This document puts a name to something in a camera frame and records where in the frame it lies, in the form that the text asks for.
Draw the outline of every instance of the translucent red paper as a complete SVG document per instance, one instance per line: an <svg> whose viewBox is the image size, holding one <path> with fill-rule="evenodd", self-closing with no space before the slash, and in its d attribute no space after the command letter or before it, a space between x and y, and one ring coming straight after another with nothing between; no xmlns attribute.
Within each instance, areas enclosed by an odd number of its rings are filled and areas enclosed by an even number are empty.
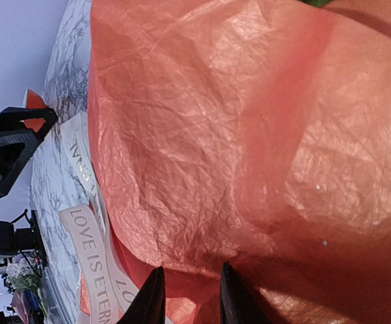
<svg viewBox="0 0 391 324"><path fill-rule="evenodd" d="M224 261L277 323L391 323L391 4L370 6L93 1L93 163L175 323L219 323Z"/></svg>

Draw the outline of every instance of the marble countertop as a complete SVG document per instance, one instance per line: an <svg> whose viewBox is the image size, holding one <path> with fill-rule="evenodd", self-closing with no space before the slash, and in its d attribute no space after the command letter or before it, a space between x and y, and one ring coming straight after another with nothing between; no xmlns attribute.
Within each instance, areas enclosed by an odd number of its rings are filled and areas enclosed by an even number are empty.
<svg viewBox="0 0 391 324"><path fill-rule="evenodd" d="M91 0L69 0L51 54L43 98L59 116L59 125L87 110L90 61ZM33 156L31 208L36 209L49 267L47 280L58 294L64 317L78 316L80 265L71 237L59 220L59 211L88 203L61 145L55 126Z"/></svg>

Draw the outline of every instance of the white wall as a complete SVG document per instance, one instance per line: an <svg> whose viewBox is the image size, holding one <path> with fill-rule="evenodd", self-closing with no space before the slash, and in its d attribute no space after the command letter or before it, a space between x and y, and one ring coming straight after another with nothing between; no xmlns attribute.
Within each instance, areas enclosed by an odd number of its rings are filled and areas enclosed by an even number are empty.
<svg viewBox="0 0 391 324"><path fill-rule="evenodd" d="M68 0L0 0L0 111L21 107L30 88L41 94L57 30ZM31 165L0 199L0 220L29 208ZM7 305L2 296L0 309Z"/></svg>

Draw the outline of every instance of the marble table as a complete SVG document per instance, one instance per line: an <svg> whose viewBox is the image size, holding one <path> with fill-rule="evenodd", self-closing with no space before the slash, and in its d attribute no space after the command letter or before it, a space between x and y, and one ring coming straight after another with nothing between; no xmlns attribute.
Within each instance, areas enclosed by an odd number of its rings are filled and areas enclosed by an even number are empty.
<svg viewBox="0 0 391 324"><path fill-rule="evenodd" d="M91 0L68 1L51 54L43 98L56 110L59 125L87 110L90 7ZM72 324L79 309L80 265L59 211L88 203L88 198L64 153L59 126L32 160L31 208L37 210L49 261L44 285L52 304L51 322Z"/></svg>

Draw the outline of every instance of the crumpled paper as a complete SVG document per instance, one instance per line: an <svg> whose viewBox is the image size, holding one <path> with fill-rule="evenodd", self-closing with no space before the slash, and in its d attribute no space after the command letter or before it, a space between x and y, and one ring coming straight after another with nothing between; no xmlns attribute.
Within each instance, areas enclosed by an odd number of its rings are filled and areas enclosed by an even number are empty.
<svg viewBox="0 0 391 324"><path fill-rule="evenodd" d="M380 3L374 25L291 0L93 1L93 163L125 270L165 267L175 323L219 323L224 261L274 323L391 323Z"/></svg>

